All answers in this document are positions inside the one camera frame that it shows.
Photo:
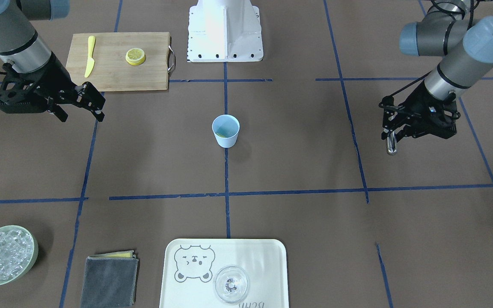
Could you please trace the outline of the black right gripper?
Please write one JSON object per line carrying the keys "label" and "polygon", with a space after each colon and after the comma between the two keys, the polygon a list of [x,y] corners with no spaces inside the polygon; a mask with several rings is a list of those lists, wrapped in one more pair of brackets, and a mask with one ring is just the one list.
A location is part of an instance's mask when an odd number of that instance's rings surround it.
{"label": "black right gripper", "polygon": [[68,119],[59,104],[72,104],[91,112],[97,121],[104,120],[104,95],[91,82],[76,86],[54,53],[41,68],[19,73],[11,64],[3,64],[6,76],[0,86],[0,111],[8,114],[44,113]]}

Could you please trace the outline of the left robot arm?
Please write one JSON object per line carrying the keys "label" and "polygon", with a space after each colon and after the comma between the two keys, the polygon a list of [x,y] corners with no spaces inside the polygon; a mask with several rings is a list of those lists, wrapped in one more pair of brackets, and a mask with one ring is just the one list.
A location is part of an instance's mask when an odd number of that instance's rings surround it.
{"label": "left robot arm", "polygon": [[417,87],[400,104],[382,98],[381,139],[389,151],[403,138],[457,133],[457,100],[493,69],[493,15],[474,19],[474,0],[433,0],[425,17],[405,25],[399,48],[405,55],[436,56],[436,68],[416,80]]}

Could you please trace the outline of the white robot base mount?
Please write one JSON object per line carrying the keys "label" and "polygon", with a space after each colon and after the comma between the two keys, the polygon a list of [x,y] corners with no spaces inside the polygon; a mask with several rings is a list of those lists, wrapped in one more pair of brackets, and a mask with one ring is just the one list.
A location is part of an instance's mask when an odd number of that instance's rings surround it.
{"label": "white robot base mount", "polygon": [[188,62],[263,60],[260,10],[250,0],[199,0],[188,17]]}

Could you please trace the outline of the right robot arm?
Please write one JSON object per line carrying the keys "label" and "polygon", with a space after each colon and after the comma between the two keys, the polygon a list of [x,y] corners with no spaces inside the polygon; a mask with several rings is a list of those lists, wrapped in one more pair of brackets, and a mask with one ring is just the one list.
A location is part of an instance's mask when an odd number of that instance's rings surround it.
{"label": "right robot arm", "polygon": [[69,11],[68,0],[0,0],[0,111],[50,113],[65,122],[62,105],[71,104],[103,121],[104,96],[90,82],[76,85],[32,24]]}

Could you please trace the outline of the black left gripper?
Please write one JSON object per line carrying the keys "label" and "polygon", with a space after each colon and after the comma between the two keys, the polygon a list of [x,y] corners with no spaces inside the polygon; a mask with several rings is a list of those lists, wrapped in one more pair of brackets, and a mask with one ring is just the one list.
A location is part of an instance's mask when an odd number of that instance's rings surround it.
{"label": "black left gripper", "polygon": [[395,132],[395,142],[403,138],[420,138],[430,134],[442,139],[456,135],[457,111],[456,94],[451,93],[444,100],[432,96],[420,84],[399,104],[394,104],[393,96],[382,98],[379,107],[384,110],[381,139],[386,140]]}

